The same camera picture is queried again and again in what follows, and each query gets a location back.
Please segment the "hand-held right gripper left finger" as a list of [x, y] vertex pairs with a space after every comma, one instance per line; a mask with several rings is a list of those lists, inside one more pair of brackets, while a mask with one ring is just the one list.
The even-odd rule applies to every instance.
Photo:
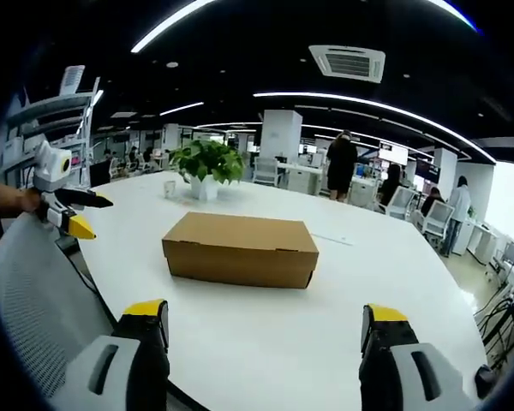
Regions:
[[168, 303], [136, 303], [110, 335], [97, 337], [68, 365], [60, 410], [165, 410], [170, 375]]

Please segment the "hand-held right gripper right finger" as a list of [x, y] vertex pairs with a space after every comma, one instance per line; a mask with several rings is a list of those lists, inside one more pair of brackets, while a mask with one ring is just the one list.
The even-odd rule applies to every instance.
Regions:
[[461, 373], [432, 344], [420, 342], [398, 310], [367, 304], [359, 366], [363, 410], [472, 410]]

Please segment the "person's left hand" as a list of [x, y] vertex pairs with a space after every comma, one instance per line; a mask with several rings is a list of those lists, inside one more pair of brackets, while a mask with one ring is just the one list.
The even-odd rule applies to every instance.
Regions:
[[34, 188], [19, 189], [0, 183], [0, 216], [16, 217], [39, 208], [40, 192]]

